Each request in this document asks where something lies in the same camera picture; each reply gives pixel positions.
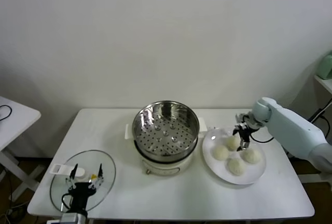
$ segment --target white plate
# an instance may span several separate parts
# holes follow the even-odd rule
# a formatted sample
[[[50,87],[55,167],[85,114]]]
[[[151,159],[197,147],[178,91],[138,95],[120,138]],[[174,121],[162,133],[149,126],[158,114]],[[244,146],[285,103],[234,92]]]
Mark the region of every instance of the white plate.
[[[243,160],[246,164],[246,170],[241,176],[231,174],[226,165],[231,158],[242,159],[240,156],[242,151],[230,151],[229,157],[225,161],[219,161],[213,157],[213,149],[217,145],[225,145],[226,139],[232,135],[232,132],[233,128],[208,131],[202,144],[204,159],[210,169],[221,179],[238,185],[253,184],[264,174],[266,168],[266,157],[259,144],[251,141],[249,147],[257,149],[261,153],[261,160],[257,164],[249,164]]]

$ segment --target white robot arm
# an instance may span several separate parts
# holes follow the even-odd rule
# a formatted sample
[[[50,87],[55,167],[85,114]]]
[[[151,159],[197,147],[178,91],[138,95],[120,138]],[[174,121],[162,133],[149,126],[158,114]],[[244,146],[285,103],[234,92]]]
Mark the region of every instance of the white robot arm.
[[[250,134],[266,126],[269,133],[293,156],[310,161],[318,170],[332,174],[332,146],[323,132],[273,99],[263,97],[248,114],[237,116],[234,132],[241,136],[238,150],[249,146]]]

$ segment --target shelf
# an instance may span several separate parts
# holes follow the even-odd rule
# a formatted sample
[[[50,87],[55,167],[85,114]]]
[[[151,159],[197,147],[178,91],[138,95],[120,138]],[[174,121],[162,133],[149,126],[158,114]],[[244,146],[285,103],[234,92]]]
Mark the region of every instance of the shelf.
[[[319,76],[315,75],[315,79],[329,92],[332,94],[332,79],[323,80]]]

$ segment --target stainless steel steamer basket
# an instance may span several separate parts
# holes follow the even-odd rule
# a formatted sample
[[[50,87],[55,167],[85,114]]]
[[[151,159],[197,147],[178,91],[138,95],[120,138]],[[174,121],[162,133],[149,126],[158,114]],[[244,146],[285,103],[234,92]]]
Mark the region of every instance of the stainless steel steamer basket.
[[[132,133],[135,146],[143,157],[157,163],[175,163],[195,149],[199,121],[184,104],[154,102],[136,115]]]

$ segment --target white table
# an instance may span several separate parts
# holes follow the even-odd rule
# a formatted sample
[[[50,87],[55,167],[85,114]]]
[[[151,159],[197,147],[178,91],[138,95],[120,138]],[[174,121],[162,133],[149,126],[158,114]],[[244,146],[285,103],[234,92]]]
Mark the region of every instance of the white table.
[[[40,112],[3,97],[0,97],[0,105],[8,105],[12,108],[11,115],[0,121],[0,163],[23,181],[11,195],[12,201],[15,201],[26,188],[36,191],[39,183],[34,178],[43,171],[44,167],[38,166],[30,175],[27,175],[17,166],[18,161],[3,150],[40,118]],[[8,107],[0,108],[0,118],[7,116],[8,113]]]
[[[314,208],[283,148],[277,141],[262,145],[267,167],[253,185],[231,185],[210,171],[201,154],[201,140],[189,168],[172,177],[146,175],[125,126],[139,109],[82,109],[52,163],[63,163],[89,149],[110,154],[116,165],[114,186],[105,200],[88,212],[92,219],[130,220],[252,220],[310,217]],[[196,109],[209,128],[235,124],[235,114],[248,109]],[[270,137],[261,130],[257,138]],[[50,201],[52,175],[40,182],[28,212],[60,216]]]

